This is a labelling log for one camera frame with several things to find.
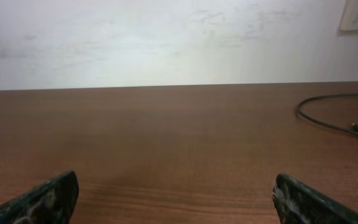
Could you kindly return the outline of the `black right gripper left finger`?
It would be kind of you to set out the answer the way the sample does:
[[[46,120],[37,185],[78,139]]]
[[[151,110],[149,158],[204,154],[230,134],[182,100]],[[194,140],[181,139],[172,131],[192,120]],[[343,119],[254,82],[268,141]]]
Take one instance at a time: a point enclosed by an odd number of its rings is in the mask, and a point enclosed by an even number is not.
[[[69,224],[78,196],[75,172],[65,172],[1,204],[0,224]]]

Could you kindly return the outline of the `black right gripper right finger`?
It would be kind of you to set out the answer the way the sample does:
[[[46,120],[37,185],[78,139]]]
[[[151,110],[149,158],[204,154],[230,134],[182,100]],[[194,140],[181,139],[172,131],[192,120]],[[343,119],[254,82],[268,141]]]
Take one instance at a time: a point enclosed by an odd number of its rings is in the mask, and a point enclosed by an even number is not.
[[[287,174],[272,191],[281,224],[358,224],[358,213]]]

